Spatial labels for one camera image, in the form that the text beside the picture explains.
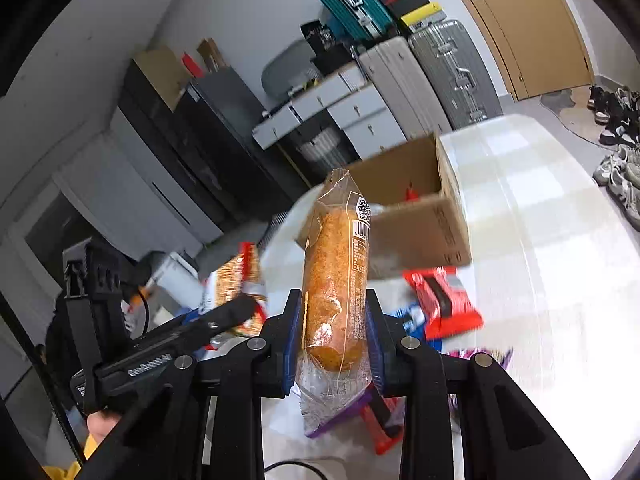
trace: drawer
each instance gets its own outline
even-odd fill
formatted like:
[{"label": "drawer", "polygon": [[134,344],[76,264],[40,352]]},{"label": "drawer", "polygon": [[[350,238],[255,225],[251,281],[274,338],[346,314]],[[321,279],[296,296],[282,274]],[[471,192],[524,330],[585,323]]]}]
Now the drawer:
[{"label": "drawer", "polygon": [[406,142],[406,137],[391,112],[383,110],[344,130],[361,159]]},{"label": "drawer", "polygon": [[309,117],[334,104],[350,92],[347,83],[343,81],[340,75],[334,75],[293,100],[291,105],[300,116],[300,119],[306,121]]},{"label": "drawer", "polygon": [[355,63],[349,65],[347,70],[340,72],[340,77],[347,83],[347,86],[352,92],[355,92],[358,88],[362,88],[367,84],[367,80]]},{"label": "drawer", "polygon": [[284,105],[272,115],[271,119],[254,128],[254,139],[262,149],[266,150],[276,140],[281,139],[298,126],[300,126],[300,121],[289,105]]},{"label": "drawer", "polygon": [[329,113],[335,123],[343,130],[385,108],[386,104],[376,87],[368,85],[331,106]]}]

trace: snack package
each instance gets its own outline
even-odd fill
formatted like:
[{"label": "snack package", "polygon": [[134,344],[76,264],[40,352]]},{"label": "snack package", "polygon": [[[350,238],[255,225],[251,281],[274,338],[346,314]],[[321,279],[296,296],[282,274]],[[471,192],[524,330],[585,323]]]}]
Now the snack package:
[{"label": "snack package", "polygon": [[469,301],[455,267],[409,270],[404,278],[415,289],[427,317],[427,341],[482,327],[482,317]]},{"label": "snack package", "polygon": [[266,290],[260,272],[260,260],[255,245],[243,242],[240,253],[226,264],[214,270],[205,281],[204,294],[200,307],[193,310],[185,318],[189,322],[195,317],[202,316],[209,310],[231,301],[238,294],[244,292],[254,298],[258,304],[254,315],[242,325],[233,327],[228,333],[222,333],[213,338],[209,350],[217,350],[223,342],[233,336],[253,337],[260,334],[266,316]]},{"label": "snack package", "polygon": [[[402,322],[402,328],[407,335],[425,341],[424,324],[427,319],[424,317],[419,301],[416,300],[408,306],[402,306],[391,315]],[[427,344],[438,352],[442,350],[442,339],[431,339],[427,341]]]},{"label": "snack package", "polygon": [[329,174],[310,218],[296,383],[305,434],[316,436],[371,381],[365,334],[370,210],[349,171]]},{"label": "snack package", "polygon": [[369,389],[371,399],[360,410],[360,416],[371,435],[376,455],[382,455],[402,440],[405,397],[384,399],[373,384]]}]

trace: wooden door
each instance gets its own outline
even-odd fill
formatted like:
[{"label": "wooden door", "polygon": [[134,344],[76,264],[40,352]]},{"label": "wooden door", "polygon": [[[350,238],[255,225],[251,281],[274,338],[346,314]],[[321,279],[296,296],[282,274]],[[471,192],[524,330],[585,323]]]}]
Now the wooden door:
[{"label": "wooden door", "polygon": [[463,0],[494,43],[515,98],[590,84],[582,37],[564,0]]}]

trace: gray suitcase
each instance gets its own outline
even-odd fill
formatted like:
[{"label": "gray suitcase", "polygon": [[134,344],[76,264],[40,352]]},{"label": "gray suitcase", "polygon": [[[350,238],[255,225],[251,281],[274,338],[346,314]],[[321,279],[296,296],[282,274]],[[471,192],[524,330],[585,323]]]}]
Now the gray suitcase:
[{"label": "gray suitcase", "polygon": [[392,38],[367,50],[360,63],[407,139],[451,131],[447,115],[405,38]]},{"label": "gray suitcase", "polygon": [[409,45],[455,129],[502,115],[494,84],[462,23],[434,23],[412,35]]}]

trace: cardboard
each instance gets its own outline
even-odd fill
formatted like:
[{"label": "cardboard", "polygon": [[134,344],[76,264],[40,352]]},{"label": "cardboard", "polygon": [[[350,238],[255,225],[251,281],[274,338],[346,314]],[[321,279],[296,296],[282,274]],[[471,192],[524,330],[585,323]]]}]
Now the cardboard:
[{"label": "cardboard", "polygon": [[216,45],[216,42],[211,38],[202,40],[198,45],[198,54],[202,56],[202,60],[206,65],[209,72],[217,72],[221,68],[228,66],[225,59],[220,54],[220,50]]},{"label": "cardboard", "polygon": [[[410,140],[348,170],[370,204],[385,206],[371,218],[370,278],[471,263],[458,183],[437,136]],[[418,200],[404,200],[409,185]],[[302,248],[310,222],[309,216],[296,239]]]},{"label": "cardboard", "polygon": [[191,74],[178,61],[172,50],[164,45],[154,50],[139,52],[133,57],[142,73],[149,79],[158,95],[173,111]]}]

